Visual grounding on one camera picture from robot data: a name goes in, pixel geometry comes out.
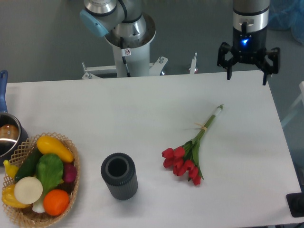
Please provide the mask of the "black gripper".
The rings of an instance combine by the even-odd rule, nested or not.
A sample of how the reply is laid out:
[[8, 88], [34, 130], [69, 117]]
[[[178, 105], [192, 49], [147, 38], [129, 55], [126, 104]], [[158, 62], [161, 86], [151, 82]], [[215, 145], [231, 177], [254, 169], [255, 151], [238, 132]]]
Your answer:
[[[278, 74], [280, 69], [280, 48], [266, 49], [267, 27], [243, 34], [233, 28], [233, 46], [228, 43], [221, 43], [218, 49], [217, 65], [227, 71], [227, 80], [232, 77], [232, 67], [237, 63], [256, 64], [263, 72], [262, 85], [266, 85], [268, 76]], [[226, 54], [231, 53], [232, 57], [226, 59]]]

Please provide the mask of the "silver robot arm with wrist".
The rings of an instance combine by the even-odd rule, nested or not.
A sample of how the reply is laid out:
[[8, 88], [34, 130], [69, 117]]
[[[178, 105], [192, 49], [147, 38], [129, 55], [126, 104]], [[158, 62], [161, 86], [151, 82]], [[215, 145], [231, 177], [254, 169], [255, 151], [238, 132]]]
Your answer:
[[266, 48], [270, 1], [233, 1], [233, 43], [223, 42], [218, 49], [217, 65], [227, 71], [227, 80], [232, 77], [236, 63], [255, 65], [263, 72], [263, 85], [267, 79], [278, 74], [280, 48]]

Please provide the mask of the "silver robot base with blue cap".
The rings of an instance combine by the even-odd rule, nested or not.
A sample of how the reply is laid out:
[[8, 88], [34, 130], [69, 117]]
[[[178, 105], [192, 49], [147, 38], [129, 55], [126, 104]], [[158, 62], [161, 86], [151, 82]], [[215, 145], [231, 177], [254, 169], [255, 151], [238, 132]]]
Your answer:
[[141, 0], [85, 0], [80, 19], [95, 36], [121, 49], [152, 42], [156, 26], [142, 11]]

